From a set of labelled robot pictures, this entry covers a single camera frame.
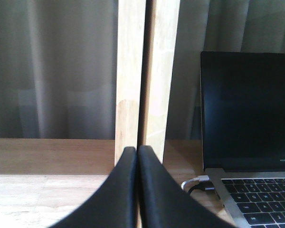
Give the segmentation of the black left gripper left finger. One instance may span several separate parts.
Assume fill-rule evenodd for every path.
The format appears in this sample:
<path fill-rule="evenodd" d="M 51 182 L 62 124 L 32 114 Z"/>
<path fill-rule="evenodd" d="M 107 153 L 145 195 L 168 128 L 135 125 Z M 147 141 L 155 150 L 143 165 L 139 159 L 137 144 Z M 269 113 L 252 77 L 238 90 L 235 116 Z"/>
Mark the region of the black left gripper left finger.
<path fill-rule="evenodd" d="M 136 149 L 125 147 L 103 184 L 52 228 L 136 227 Z"/>

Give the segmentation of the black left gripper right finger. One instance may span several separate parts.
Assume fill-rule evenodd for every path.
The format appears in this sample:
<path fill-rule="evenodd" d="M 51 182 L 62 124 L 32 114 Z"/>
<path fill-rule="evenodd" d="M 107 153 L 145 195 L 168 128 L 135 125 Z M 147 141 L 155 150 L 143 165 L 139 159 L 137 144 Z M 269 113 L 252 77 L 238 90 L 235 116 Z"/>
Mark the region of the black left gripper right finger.
<path fill-rule="evenodd" d="M 185 193 L 151 146 L 138 150 L 140 211 L 144 228 L 230 228 Z"/>

